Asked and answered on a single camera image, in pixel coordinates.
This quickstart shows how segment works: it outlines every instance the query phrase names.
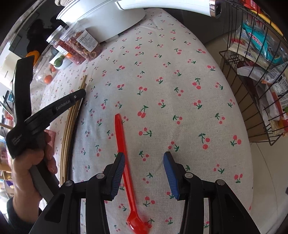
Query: green lime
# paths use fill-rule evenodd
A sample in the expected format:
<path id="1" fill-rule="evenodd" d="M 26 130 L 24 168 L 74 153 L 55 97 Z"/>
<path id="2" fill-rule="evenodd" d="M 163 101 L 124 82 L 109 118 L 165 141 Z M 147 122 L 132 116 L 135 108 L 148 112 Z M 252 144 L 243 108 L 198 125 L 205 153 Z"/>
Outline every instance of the green lime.
<path id="1" fill-rule="evenodd" d="M 54 61 L 54 66 L 55 67 L 61 67 L 62 64 L 63 64 L 63 58 L 62 57 L 59 57 L 58 59 L 56 59 Z"/>

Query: finger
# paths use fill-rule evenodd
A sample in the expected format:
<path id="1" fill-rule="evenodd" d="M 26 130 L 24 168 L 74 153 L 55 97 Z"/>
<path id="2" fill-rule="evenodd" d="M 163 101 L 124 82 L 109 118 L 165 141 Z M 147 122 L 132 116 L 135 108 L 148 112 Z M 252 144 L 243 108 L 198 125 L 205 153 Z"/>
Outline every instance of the finger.
<path id="1" fill-rule="evenodd" d="M 56 173 L 58 172 L 58 168 L 57 168 L 57 166 L 56 166 L 56 160 L 55 160 L 54 157 L 52 157 L 51 160 L 47 161 L 46 164 L 47 164 L 48 170 L 49 170 L 51 173 L 56 174 Z"/>
<path id="2" fill-rule="evenodd" d="M 44 157 L 44 151 L 41 149 L 25 150 L 20 156 L 16 157 L 13 162 L 13 168 L 17 174 L 26 174 L 32 165 L 39 164 Z"/>
<path id="3" fill-rule="evenodd" d="M 44 149 L 44 155 L 48 160 L 51 160 L 54 154 L 54 150 L 50 144 L 46 144 Z"/>
<path id="4" fill-rule="evenodd" d="M 45 142 L 46 144 L 48 144 L 51 141 L 51 136 L 47 132 L 44 132 L 44 136 L 45 136 Z"/>

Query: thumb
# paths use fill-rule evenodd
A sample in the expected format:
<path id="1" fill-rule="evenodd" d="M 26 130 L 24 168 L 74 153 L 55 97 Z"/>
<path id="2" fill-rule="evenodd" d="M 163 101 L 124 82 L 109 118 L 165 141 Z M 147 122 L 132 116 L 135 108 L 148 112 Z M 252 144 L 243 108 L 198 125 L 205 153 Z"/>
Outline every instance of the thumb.
<path id="1" fill-rule="evenodd" d="M 14 172 L 18 175 L 26 174 L 33 166 L 39 164 L 44 158 L 44 151 L 41 149 L 25 150 L 20 156 L 16 157 L 13 162 Z"/>

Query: black sleeve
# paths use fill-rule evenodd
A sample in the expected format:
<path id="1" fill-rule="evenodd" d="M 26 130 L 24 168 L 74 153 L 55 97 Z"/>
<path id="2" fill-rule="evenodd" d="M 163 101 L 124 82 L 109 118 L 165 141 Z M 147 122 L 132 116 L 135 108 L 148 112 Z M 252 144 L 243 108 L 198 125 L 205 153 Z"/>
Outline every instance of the black sleeve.
<path id="1" fill-rule="evenodd" d="M 33 223 L 27 223 L 21 220 L 13 208 L 13 198 L 7 202 L 7 213 L 9 217 L 9 225 L 15 230 L 16 234 L 29 234 Z"/>

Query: jar lid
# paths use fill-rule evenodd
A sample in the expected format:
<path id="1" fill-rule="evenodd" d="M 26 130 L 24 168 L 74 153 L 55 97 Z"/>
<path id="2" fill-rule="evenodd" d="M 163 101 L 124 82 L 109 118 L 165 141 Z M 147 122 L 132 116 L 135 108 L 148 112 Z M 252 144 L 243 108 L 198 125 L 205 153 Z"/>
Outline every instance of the jar lid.
<path id="1" fill-rule="evenodd" d="M 59 26 L 48 38 L 47 38 L 47 42 L 50 43 L 54 38 L 55 36 L 57 36 L 57 34 L 59 34 L 62 30 L 65 31 L 65 29 L 63 28 L 63 26 Z"/>
<path id="2" fill-rule="evenodd" d="M 66 31 L 62 34 L 60 37 L 61 41 L 67 41 L 69 40 L 75 33 L 76 29 L 80 27 L 81 24 L 78 21 L 75 21 L 69 28 L 66 29 Z"/>

